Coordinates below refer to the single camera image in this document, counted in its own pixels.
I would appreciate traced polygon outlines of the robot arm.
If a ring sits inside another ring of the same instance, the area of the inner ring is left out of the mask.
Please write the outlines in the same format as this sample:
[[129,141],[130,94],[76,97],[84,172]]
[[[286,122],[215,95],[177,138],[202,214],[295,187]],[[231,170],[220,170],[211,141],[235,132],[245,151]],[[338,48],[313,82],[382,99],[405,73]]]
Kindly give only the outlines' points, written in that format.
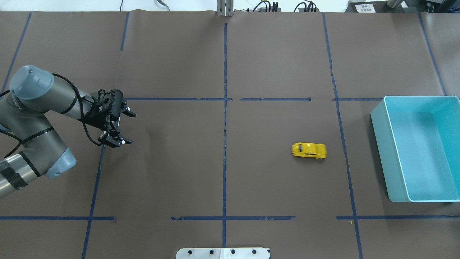
[[76,158],[46,117],[54,111],[88,126],[101,135],[93,143],[112,148],[131,144],[122,136],[120,115],[136,117],[118,90],[87,93],[69,79],[31,64],[13,75],[9,89],[1,95],[1,133],[18,141],[1,159],[1,197],[21,190],[41,176],[56,178],[76,165]]

